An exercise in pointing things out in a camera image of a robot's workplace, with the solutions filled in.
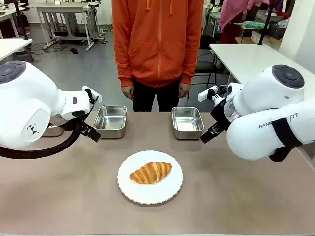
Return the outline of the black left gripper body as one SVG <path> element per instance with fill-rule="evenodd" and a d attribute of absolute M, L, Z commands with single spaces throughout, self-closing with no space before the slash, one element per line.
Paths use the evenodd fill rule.
<path fill-rule="evenodd" d="M 80 132 L 82 135 L 86 137 L 94 136 L 94 133 L 95 133 L 94 129 L 90 125 L 86 124 L 84 120 L 80 121 L 80 125 L 81 125 Z"/>

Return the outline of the person's right hand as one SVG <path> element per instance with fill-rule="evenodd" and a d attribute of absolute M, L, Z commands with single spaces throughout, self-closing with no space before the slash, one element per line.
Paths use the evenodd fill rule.
<path fill-rule="evenodd" d="M 133 85 L 121 87 L 121 91 L 126 98 L 130 100 L 134 99 L 134 86 Z"/>

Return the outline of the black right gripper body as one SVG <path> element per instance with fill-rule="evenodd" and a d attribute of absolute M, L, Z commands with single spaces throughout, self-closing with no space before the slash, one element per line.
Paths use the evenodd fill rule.
<path fill-rule="evenodd" d="M 222 101 L 217 103 L 211 111 L 211 116 L 216 121 L 216 123 L 211 126 L 211 129 L 214 131 L 227 131 L 231 124 L 224 113 L 225 104 L 226 99 L 224 98 Z"/>

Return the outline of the person's left hand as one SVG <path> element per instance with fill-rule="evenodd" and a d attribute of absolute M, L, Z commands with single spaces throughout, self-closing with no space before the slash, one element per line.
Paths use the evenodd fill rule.
<path fill-rule="evenodd" d="M 189 95 L 189 91 L 191 89 L 191 84 L 179 83 L 179 98 L 184 98 Z"/>

